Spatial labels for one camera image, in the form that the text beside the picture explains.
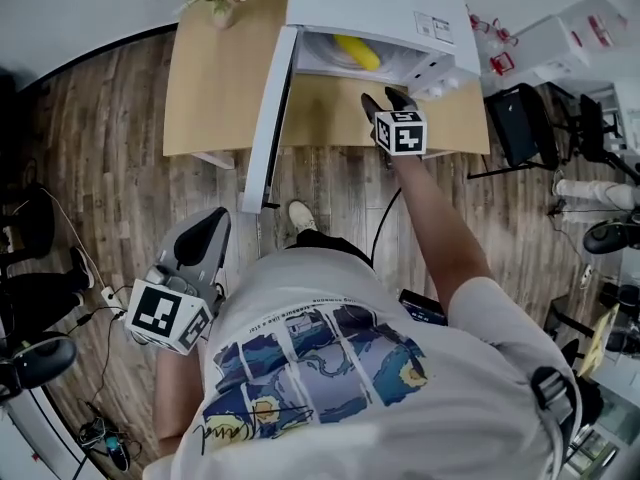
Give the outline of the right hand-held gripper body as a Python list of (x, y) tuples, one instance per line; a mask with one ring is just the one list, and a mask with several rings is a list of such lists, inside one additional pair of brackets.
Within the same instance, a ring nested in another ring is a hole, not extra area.
[(427, 120), (422, 111), (379, 111), (373, 118), (373, 140), (383, 151), (385, 166), (392, 158), (424, 156), (427, 150)]

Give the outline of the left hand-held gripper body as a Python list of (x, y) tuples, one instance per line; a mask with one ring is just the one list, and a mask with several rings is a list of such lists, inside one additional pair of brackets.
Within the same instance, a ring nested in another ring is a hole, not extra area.
[(219, 283), (154, 265), (134, 282), (125, 328), (152, 345), (186, 356), (217, 317), (224, 300)]

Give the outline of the yellow banana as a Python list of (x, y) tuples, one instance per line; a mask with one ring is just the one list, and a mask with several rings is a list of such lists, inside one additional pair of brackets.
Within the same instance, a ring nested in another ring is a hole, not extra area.
[(345, 35), (333, 35), (336, 49), (341, 53), (335, 63), (346, 69), (375, 72), (381, 67), (380, 57), (363, 40)]

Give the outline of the white microwave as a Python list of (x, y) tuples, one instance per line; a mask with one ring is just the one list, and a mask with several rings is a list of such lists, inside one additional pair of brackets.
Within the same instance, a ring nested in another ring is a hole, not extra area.
[[(395, 48), (389, 70), (352, 71), (316, 60), (304, 34), (345, 35)], [(480, 62), (464, 0), (287, 0), (266, 77), (241, 209), (274, 207), (272, 185), (281, 146), (373, 146), (361, 105), (369, 94), (394, 111), (387, 86), (426, 115), (423, 157), (484, 154), (488, 128)]]

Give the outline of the person's right forearm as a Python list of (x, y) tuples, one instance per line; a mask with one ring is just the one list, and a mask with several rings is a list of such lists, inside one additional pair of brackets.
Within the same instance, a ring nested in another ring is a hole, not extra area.
[(465, 282), (491, 276), (485, 253), (420, 158), (396, 156), (392, 164), (426, 270), (447, 311)]

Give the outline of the glass turntable plate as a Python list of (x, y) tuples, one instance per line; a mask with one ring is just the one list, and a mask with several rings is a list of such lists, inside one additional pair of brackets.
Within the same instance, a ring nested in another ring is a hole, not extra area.
[[(366, 68), (360, 65), (351, 54), (336, 42), (333, 35), (309, 33), (304, 34), (302, 39), (305, 48), (316, 60), (336, 68), (366, 71)], [(380, 65), (377, 68), (378, 71), (382, 72), (390, 69), (392, 59), (395, 56), (394, 47), (369, 39), (360, 39), (360, 42), (378, 57), (380, 61)]]

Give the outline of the person's white shoe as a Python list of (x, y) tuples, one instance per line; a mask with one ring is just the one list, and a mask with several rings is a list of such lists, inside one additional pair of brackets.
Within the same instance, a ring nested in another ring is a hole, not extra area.
[(318, 230), (315, 218), (311, 210), (300, 200), (293, 200), (289, 203), (288, 215), (297, 233), (302, 233), (307, 230)]

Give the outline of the person's black trousers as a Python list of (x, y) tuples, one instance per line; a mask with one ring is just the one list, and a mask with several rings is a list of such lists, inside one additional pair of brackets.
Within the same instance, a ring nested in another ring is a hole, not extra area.
[(318, 248), (343, 252), (353, 255), (363, 261), (371, 269), (374, 268), (372, 260), (359, 248), (340, 237), (332, 237), (315, 229), (305, 229), (296, 236), (295, 243), (289, 246), (294, 248)]

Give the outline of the black padded seat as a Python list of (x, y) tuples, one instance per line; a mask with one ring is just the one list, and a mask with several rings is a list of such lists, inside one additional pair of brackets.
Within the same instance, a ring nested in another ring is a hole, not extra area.
[(0, 406), (62, 375), (76, 355), (77, 346), (68, 335), (49, 331), (33, 343), (23, 341), (14, 349), (0, 347)]

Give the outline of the black round chair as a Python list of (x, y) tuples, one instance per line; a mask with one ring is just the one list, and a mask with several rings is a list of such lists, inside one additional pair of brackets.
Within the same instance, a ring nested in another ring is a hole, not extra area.
[(33, 182), (23, 189), (0, 192), (0, 230), (5, 227), (17, 230), (22, 247), (0, 255), (0, 266), (49, 254), (55, 217), (52, 199), (43, 185)]

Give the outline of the black belt device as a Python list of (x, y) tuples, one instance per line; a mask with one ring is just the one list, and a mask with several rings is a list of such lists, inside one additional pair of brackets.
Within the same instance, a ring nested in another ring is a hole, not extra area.
[(403, 289), (399, 296), (399, 303), (415, 321), (439, 326), (448, 325), (445, 312), (436, 300)]

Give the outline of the beige vase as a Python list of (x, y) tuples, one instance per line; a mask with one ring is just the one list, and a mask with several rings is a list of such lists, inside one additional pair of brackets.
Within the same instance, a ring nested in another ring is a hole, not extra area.
[(211, 8), (211, 23), (216, 29), (224, 30), (230, 28), (234, 23), (235, 7), (213, 6)]

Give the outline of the white box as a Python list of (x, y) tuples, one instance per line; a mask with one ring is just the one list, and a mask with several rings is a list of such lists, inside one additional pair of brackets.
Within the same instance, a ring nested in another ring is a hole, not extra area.
[(577, 78), (599, 54), (631, 44), (630, 21), (608, 0), (581, 0), (516, 34), (516, 77), (529, 85)]

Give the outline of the person's white printed shirt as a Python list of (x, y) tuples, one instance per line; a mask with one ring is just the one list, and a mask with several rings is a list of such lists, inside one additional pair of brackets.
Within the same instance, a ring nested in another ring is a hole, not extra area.
[(577, 406), (556, 344), (493, 280), (413, 319), (359, 258), (295, 248), (256, 262), (213, 323), (204, 398), (143, 480), (552, 480)]

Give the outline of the yellow board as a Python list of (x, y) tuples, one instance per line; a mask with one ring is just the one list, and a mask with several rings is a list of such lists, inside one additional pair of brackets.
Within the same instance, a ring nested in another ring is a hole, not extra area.
[(577, 371), (578, 377), (590, 378), (593, 372), (601, 365), (619, 308), (620, 304), (616, 303), (596, 322), (589, 348)]

